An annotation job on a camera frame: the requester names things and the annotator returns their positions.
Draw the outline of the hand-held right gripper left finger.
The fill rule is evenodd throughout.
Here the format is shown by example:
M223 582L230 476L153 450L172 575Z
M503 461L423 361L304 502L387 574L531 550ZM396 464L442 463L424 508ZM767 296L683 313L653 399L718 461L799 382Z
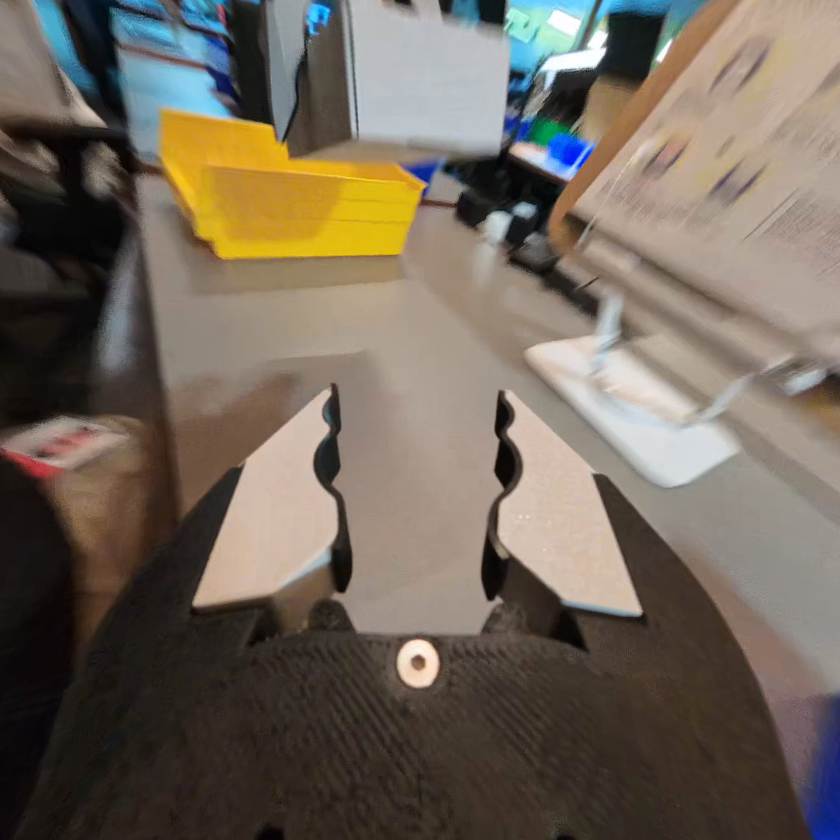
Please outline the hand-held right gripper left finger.
M197 614L255 608L279 631L308 624L353 572L340 472L340 394L331 384L240 466L192 599Z

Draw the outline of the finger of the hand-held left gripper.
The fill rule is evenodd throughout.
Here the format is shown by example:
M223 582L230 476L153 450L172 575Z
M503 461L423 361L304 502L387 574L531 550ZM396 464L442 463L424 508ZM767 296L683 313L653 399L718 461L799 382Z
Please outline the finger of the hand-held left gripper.
M279 141L298 109L298 77L308 42L309 1L266 1L269 102Z

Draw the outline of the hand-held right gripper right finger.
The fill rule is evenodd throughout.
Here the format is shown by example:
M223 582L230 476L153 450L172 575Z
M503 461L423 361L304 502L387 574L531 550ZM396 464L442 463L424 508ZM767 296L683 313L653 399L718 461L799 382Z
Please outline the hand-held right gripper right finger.
M487 600L561 640L582 640L580 614L642 622L593 468L513 391L497 394L493 429L498 493L480 564Z

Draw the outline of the yellow storage bin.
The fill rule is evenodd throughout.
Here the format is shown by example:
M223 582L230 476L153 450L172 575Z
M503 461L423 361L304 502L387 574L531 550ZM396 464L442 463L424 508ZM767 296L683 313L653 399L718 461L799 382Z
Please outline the yellow storage bin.
M159 155L220 259L398 256L427 182L394 163L292 160L267 124L160 111Z

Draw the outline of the white cardboard box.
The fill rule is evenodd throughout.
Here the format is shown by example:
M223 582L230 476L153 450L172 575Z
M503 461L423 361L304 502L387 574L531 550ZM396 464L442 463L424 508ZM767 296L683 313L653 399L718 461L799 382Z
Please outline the white cardboard box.
M335 2L304 48L291 156L394 162L500 151L509 43L435 2Z

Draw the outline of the grey desk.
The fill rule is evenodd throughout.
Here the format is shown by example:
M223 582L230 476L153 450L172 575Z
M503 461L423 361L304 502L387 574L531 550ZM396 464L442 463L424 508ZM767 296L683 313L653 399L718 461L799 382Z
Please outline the grey desk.
M743 450L690 486L643 479L530 371L525 349L591 330L442 208L395 259L225 262L160 177L137 181L180 513L312 396L339 386L338 485L360 629L472 633L493 422L512 390L608 476L718 604L755 671L794 781L836 747L838 443L755 390Z

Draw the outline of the pink printed card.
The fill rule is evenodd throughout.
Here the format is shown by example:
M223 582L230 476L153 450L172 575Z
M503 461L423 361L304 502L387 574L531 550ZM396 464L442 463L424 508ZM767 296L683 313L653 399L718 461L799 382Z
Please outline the pink printed card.
M88 419L58 416L9 437L1 454L25 474L47 479L89 465L128 437Z

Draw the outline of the black battery charger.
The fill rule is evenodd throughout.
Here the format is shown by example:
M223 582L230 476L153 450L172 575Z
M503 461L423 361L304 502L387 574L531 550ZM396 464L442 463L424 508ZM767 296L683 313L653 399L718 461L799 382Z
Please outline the black battery charger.
M462 225L476 229L496 210L498 210L496 201L468 188L458 196L455 217Z

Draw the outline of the black power adapter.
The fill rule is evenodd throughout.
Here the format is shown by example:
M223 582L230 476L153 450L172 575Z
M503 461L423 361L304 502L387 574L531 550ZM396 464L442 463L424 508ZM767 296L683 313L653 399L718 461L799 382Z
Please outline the black power adapter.
M550 241L537 235L528 236L520 246L512 248L508 256L509 264L539 276L550 272L558 261Z

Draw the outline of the black cube device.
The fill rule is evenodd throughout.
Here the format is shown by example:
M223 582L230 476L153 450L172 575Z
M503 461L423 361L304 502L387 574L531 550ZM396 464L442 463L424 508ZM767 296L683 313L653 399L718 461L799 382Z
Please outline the black cube device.
M539 225L539 205L517 202L507 210L510 221L504 236L504 243L511 249L518 248Z

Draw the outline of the instruction sheet on stand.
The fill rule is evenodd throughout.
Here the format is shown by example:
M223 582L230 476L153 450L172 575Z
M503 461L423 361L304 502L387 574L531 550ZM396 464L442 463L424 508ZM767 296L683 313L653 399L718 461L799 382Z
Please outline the instruction sheet on stand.
M828 341L838 63L838 2L741 2L575 212L692 286Z

